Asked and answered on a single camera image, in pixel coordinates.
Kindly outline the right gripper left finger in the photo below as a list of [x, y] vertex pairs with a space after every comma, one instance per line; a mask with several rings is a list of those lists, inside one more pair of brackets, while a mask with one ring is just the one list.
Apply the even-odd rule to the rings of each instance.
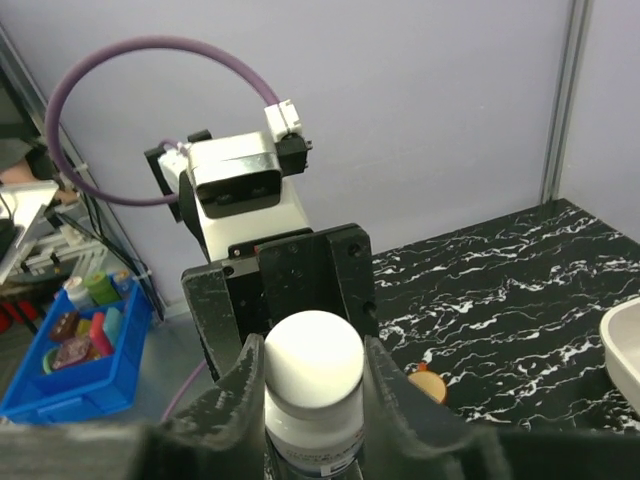
[[4, 425], [4, 479], [261, 479], [264, 340], [247, 337], [235, 364], [157, 425]]

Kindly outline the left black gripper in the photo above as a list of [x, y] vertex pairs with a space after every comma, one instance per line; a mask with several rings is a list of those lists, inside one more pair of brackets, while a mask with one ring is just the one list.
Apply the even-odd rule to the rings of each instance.
[[185, 270], [181, 284], [219, 379], [248, 335], [264, 335], [297, 312], [334, 313], [362, 338], [378, 336], [371, 243], [357, 224], [261, 240], [244, 257]]

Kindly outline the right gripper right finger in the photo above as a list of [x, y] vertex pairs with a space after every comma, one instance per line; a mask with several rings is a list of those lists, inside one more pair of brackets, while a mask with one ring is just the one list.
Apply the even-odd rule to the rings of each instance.
[[639, 438], [465, 422], [411, 383], [381, 342], [364, 342], [367, 479], [636, 479]]

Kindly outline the white pill bottle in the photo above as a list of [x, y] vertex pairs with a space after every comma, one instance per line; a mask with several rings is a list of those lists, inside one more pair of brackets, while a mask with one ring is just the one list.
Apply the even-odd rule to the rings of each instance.
[[309, 478], [344, 472], [363, 445], [364, 345], [321, 310], [292, 314], [265, 339], [265, 427], [279, 456]]

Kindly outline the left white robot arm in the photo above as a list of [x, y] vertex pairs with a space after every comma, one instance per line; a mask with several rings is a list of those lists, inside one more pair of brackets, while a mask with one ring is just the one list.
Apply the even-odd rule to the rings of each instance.
[[181, 284], [213, 377], [249, 335], [300, 311], [334, 313], [361, 336], [379, 331], [368, 234], [356, 224], [312, 229], [295, 191], [311, 147], [298, 133], [201, 131], [145, 154], [206, 259]]

